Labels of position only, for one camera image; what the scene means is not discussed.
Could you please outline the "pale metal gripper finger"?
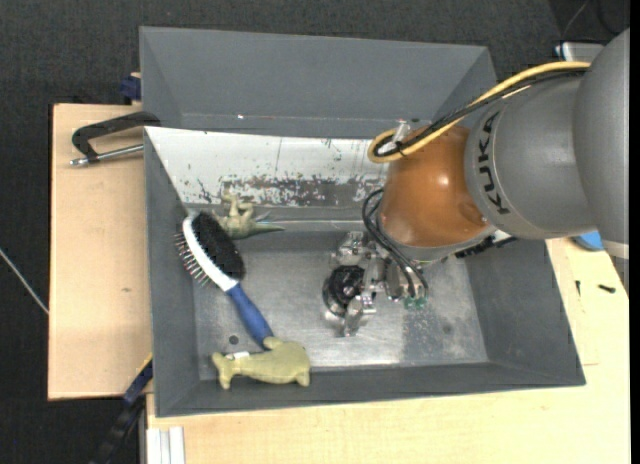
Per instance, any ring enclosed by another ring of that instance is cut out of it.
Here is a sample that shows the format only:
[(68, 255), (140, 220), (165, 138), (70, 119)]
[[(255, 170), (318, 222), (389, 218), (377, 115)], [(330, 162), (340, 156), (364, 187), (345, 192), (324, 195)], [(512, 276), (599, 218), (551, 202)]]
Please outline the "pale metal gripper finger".
[(371, 295), (356, 295), (347, 304), (344, 316), (343, 335), (352, 337), (368, 324), (376, 314), (374, 298)]

